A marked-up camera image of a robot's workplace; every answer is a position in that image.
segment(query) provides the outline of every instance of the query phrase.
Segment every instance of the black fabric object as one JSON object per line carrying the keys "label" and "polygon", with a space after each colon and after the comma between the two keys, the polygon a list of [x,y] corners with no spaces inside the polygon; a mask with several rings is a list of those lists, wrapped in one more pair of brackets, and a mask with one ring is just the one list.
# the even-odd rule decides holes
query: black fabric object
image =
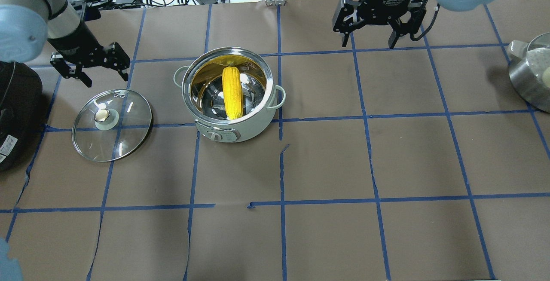
{"label": "black fabric object", "polygon": [[38,74],[25,64],[0,62],[0,154],[2,146],[8,146],[8,136],[17,138],[8,155],[0,155],[0,171],[17,163],[31,132],[39,129],[39,102],[42,97],[42,81]]}

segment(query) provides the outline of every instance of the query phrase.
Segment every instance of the white pot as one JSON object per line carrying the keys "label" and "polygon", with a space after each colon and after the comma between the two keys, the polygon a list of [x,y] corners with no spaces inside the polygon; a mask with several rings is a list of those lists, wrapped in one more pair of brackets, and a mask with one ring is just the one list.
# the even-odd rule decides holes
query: white pot
{"label": "white pot", "polygon": [[[244,94],[244,115],[229,120],[223,106],[222,70],[236,66],[241,72]],[[185,71],[183,79],[177,76]],[[258,54],[236,47],[224,47],[201,55],[190,66],[179,68],[174,83],[181,87],[187,109],[195,125],[206,138],[218,142],[242,142],[261,133],[286,100],[285,90],[273,83],[273,74]],[[281,102],[277,93],[281,91]]]}

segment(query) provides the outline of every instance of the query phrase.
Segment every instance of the silver pot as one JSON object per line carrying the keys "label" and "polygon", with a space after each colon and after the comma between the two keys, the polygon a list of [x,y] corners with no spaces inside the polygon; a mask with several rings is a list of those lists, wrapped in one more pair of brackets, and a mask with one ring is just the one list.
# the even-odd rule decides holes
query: silver pot
{"label": "silver pot", "polygon": [[[227,66],[239,69],[243,94],[243,115],[233,120],[226,115],[223,98],[222,71]],[[185,75],[179,81],[177,77],[183,71]],[[181,87],[181,95],[199,132],[218,142],[241,142],[258,135],[287,97],[285,90],[273,83],[273,74],[263,58],[236,47],[203,54],[190,66],[179,68],[174,83]],[[282,93],[279,103],[275,91]]]}
{"label": "silver pot", "polygon": [[530,43],[514,40],[508,52],[512,56],[510,80],[517,93],[550,113],[550,33],[539,35]]}

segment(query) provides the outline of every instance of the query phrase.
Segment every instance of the corn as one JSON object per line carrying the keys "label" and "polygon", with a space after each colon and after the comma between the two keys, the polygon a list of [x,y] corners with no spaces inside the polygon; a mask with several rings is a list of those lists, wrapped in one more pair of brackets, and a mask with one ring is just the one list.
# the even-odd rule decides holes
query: corn
{"label": "corn", "polygon": [[223,69],[222,86],[227,118],[234,120],[242,117],[242,90],[239,68],[228,66]]}

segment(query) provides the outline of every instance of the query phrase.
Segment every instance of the pot handle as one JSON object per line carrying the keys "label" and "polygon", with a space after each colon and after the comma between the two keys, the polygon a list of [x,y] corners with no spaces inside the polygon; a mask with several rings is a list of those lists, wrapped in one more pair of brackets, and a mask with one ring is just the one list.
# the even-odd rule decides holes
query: pot handle
{"label": "pot handle", "polygon": [[187,71],[187,69],[189,68],[189,66],[181,66],[180,68],[177,69],[177,71],[175,71],[174,73],[174,84],[177,85],[178,87],[181,88],[181,85],[177,82],[176,80],[176,77],[179,75],[179,73],[181,73],[183,70]]}
{"label": "pot handle", "polygon": [[278,103],[277,105],[275,105],[275,106],[269,106],[269,107],[267,107],[267,109],[278,109],[278,108],[280,108],[280,107],[285,103],[285,101],[287,100],[287,92],[283,89],[283,87],[281,87],[280,85],[275,85],[275,90],[279,90],[279,91],[281,91],[281,93],[283,93],[283,99],[281,99],[281,102]]}
{"label": "pot handle", "polygon": [[523,59],[527,54],[528,46],[529,44],[525,42],[521,42],[520,40],[513,40],[508,45],[508,52],[510,52],[510,54],[512,54],[512,56],[515,56],[516,58]]}

